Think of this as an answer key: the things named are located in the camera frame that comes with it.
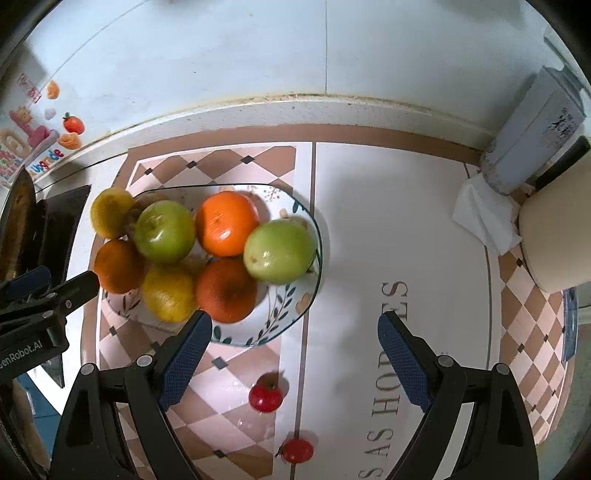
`red fruit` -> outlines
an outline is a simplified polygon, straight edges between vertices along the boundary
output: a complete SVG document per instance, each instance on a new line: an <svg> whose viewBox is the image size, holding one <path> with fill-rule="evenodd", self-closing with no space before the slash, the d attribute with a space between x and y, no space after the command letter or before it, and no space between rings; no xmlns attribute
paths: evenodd
<svg viewBox="0 0 591 480"><path fill-rule="evenodd" d="M291 439L281 446L280 454L288 463L304 463L314 455L314 447L304 439Z"/></svg>
<svg viewBox="0 0 591 480"><path fill-rule="evenodd" d="M68 112L64 115L64 128L70 133L82 135L84 133L84 123L77 116L70 115Z"/></svg>
<svg viewBox="0 0 591 480"><path fill-rule="evenodd" d="M256 411L271 413L281 407L283 393L277 385L277 375L263 375L248 394L248 403Z"/></svg>

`screw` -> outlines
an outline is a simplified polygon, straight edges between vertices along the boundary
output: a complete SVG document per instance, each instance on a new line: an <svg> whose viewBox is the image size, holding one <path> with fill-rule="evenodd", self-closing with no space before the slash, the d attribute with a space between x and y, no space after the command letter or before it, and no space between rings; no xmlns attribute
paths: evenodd
<svg viewBox="0 0 591 480"><path fill-rule="evenodd" d="M442 367L450 367L453 365L453 358L447 355L442 355L437 358L437 363Z"/></svg>
<svg viewBox="0 0 591 480"><path fill-rule="evenodd" d="M95 371L95 366L93 364L84 364L82 368L80 368L80 373L82 375L90 375L93 371Z"/></svg>
<svg viewBox="0 0 591 480"><path fill-rule="evenodd" d="M505 364L497 364L496 371L498 371L501 375L509 375L509 367Z"/></svg>
<svg viewBox="0 0 591 480"><path fill-rule="evenodd" d="M142 355L139 357L136 362L139 367L147 367L149 364L152 363L152 356L151 355Z"/></svg>

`white tiled wall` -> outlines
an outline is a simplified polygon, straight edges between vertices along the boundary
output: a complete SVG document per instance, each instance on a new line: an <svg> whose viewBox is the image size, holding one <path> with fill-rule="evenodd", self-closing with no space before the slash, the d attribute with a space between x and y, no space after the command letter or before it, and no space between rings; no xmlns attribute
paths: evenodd
<svg viewBox="0 0 591 480"><path fill-rule="evenodd" d="M39 88L58 81L52 106L83 118L85 143L288 93L408 102L494 132L556 62L546 28L524 0L63 0L22 59Z"/></svg>

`blue gripper pad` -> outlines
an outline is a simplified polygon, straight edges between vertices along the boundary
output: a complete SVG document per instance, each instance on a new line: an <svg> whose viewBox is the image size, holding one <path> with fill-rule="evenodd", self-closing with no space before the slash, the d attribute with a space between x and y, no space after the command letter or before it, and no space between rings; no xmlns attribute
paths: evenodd
<svg viewBox="0 0 591 480"><path fill-rule="evenodd" d="M183 394L212 338L212 320L205 312L187 335L162 376L160 407L167 411L183 398Z"/></svg>
<svg viewBox="0 0 591 480"><path fill-rule="evenodd" d="M378 340L410 403L421 407L425 413L433 402L428 376L394 322L385 313L378 320Z"/></svg>
<svg viewBox="0 0 591 480"><path fill-rule="evenodd" d="M47 267L37 267L30 272L12 280L6 289L6 297L9 301L22 300L31 293L49 287L51 284L51 272Z"/></svg>

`yellow lemon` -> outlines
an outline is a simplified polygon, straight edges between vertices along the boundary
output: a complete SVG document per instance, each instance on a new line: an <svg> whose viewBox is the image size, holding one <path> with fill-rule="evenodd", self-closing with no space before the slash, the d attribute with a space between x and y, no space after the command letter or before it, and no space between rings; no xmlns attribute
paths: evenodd
<svg viewBox="0 0 591 480"><path fill-rule="evenodd" d="M102 191L90 207L92 228L108 239L125 235L126 214L134 203L134 198L124 189L111 187Z"/></svg>
<svg viewBox="0 0 591 480"><path fill-rule="evenodd" d="M165 322L183 322L196 309L193 276L180 265L152 265L141 290L146 308Z"/></svg>

